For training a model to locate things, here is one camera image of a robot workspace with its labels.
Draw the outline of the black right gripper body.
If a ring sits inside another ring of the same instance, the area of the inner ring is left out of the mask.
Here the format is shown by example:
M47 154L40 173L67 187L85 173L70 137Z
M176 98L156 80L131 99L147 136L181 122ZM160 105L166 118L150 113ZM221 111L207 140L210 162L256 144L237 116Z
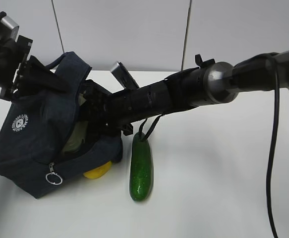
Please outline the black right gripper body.
M132 135L134 132L132 124L119 125L110 115L106 105L110 94L111 92L99 84L84 84L83 120L88 122L91 130L98 134Z

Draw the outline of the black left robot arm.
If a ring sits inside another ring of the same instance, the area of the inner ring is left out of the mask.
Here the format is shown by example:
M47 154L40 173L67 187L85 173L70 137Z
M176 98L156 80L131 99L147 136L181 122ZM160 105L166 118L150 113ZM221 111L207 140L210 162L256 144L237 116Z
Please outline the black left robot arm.
M19 25L0 12L0 99L12 101L48 90L67 93L70 86L43 65L30 50L33 41L18 33Z

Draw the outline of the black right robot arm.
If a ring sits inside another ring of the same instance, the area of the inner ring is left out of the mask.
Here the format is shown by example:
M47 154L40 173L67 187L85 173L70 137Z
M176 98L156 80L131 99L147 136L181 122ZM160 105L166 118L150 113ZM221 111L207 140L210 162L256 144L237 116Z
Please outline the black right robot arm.
M289 51L260 54L237 65L213 59L203 61L200 55L195 61L195 68L115 93L107 93L100 85L87 81L80 118L131 135L130 124L143 119L230 103L243 92L289 90Z

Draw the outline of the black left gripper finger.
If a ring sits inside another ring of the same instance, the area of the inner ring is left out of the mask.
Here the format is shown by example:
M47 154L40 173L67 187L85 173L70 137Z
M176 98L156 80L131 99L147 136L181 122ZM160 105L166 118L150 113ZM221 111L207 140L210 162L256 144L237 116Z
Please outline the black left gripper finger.
M31 56L22 69L22 95L35 95L42 90L70 92L70 85Z

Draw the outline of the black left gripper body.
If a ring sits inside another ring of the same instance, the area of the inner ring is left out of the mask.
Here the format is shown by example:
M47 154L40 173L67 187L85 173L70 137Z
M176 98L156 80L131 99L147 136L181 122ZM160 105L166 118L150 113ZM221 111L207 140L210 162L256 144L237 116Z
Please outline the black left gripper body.
M6 61L5 66L1 70L3 76L3 86L0 90L0 99L10 101L14 91L17 89L18 79L26 65L29 52L32 47L33 40L22 35L17 40L8 40L2 47Z

